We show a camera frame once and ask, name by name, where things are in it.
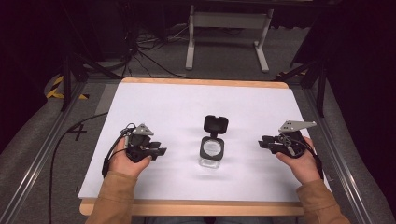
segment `wearable hand device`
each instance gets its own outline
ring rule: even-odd
[[[219,168],[220,161],[224,155],[224,141],[218,138],[218,134],[227,132],[228,120],[224,117],[216,118],[213,115],[205,117],[204,130],[210,136],[201,141],[200,165],[209,168]]]
[[[160,147],[160,142],[150,142],[151,138],[149,135],[154,135],[154,133],[145,124],[140,124],[133,128],[128,128],[128,126],[120,132],[120,136],[105,157],[102,168],[103,177],[107,175],[109,162],[116,153],[125,151],[126,156],[131,161],[140,162],[147,156],[151,156],[152,160],[155,161],[158,156],[163,156],[166,152],[166,147]],[[122,137],[125,137],[125,148],[112,153]]]
[[[281,152],[291,158],[297,159],[308,150],[314,157],[320,178],[323,179],[322,163],[315,150],[303,138],[300,130],[316,126],[315,122],[303,122],[287,120],[280,128],[278,136],[262,136],[259,145],[262,148],[270,149],[272,154]]]

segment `long sleeve shirt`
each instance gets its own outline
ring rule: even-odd
[[[137,179],[109,171],[86,223],[131,223],[134,186]],[[322,180],[305,183],[297,189],[308,224],[349,223],[337,201]]]

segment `desk stand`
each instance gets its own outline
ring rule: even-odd
[[[267,14],[196,12],[194,6],[191,6],[189,22],[190,41],[187,50],[186,69],[192,69],[194,59],[194,27],[225,27],[262,29],[262,36],[259,41],[254,41],[254,48],[256,49],[262,71],[267,73],[269,68],[264,52],[262,51],[262,45],[267,36],[273,12],[272,9],[268,10]]]

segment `metal desk leg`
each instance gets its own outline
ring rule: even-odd
[[[269,68],[268,68],[268,63],[265,60],[264,52],[262,51],[262,46],[264,45],[264,40],[265,40],[265,37],[267,36],[273,13],[274,13],[273,9],[268,10],[266,19],[264,21],[264,25],[262,27],[262,36],[260,38],[260,41],[254,42],[254,46],[255,46],[255,49],[257,52],[257,57],[259,58],[260,66],[262,67],[262,71],[264,73],[268,73]]]
[[[189,22],[190,41],[189,48],[187,49],[186,69],[191,70],[194,60],[194,6],[190,7],[190,22]]]

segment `yellow and black hazard tape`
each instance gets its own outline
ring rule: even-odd
[[[61,85],[61,82],[64,80],[64,76],[59,75],[55,81],[53,82],[52,87],[49,90],[49,93],[47,93],[47,98],[59,98],[63,99],[64,95],[61,93],[57,93],[56,90],[58,89],[59,85]],[[90,98],[89,94],[81,94],[78,99],[80,100],[88,100]]]

